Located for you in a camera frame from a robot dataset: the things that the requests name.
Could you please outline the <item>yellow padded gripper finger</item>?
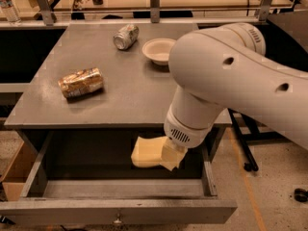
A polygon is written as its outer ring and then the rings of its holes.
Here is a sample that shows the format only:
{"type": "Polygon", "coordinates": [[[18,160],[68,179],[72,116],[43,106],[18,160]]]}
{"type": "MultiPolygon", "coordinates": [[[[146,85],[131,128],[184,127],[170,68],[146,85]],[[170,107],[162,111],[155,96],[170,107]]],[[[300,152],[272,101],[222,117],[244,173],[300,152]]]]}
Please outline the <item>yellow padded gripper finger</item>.
{"type": "Polygon", "coordinates": [[[173,171],[175,168],[179,168],[187,152],[187,147],[180,146],[171,139],[166,139],[162,147],[160,165],[173,171]]]}

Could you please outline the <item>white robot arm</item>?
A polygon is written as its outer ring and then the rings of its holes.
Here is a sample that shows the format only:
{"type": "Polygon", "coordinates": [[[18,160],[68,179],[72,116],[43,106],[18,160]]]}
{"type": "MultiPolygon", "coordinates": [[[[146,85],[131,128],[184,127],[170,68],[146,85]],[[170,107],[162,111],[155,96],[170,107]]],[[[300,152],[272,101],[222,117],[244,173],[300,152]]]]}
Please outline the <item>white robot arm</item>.
{"type": "Polygon", "coordinates": [[[193,31],[175,42],[168,67],[177,90],[164,124],[162,166],[178,167],[226,108],[308,147],[308,74],[265,53],[263,35],[247,23],[193,31]]]}

